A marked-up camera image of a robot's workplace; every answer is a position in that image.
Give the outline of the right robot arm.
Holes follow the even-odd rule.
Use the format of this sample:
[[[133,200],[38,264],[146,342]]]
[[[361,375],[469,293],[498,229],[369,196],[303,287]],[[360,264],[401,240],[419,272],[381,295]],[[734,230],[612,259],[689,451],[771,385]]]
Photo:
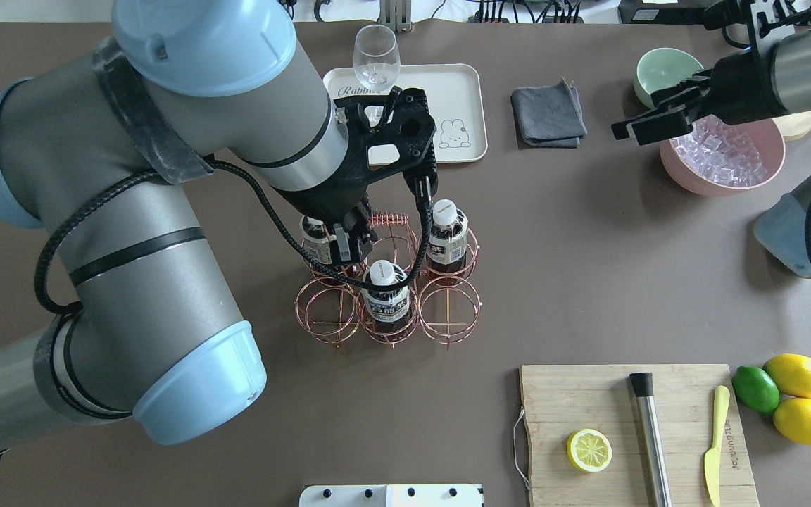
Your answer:
[[[721,1],[705,10],[703,25],[715,30],[733,23],[748,28],[750,48],[721,58],[653,95],[653,107],[612,125],[618,140],[638,144],[688,134],[709,115],[730,125],[811,111],[811,28],[781,1]],[[757,240],[802,278],[811,278],[811,176],[785,194],[754,225]]]

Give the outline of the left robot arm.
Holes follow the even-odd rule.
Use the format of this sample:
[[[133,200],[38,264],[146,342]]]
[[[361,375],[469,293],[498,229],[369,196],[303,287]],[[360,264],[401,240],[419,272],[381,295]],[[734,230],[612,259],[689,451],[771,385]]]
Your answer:
[[[0,219],[49,240],[54,321],[0,350],[0,456],[132,417],[177,445],[249,407],[266,370],[183,185],[228,149],[332,235],[375,236],[367,186],[403,173],[424,221],[435,124],[421,89],[332,99],[275,1],[116,1],[92,54],[0,92]]]

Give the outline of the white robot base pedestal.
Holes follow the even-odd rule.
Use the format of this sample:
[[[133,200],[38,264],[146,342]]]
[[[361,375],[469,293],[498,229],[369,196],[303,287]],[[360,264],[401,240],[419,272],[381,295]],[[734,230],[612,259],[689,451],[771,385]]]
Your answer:
[[[299,506],[483,506],[481,484],[312,485],[303,489]]]

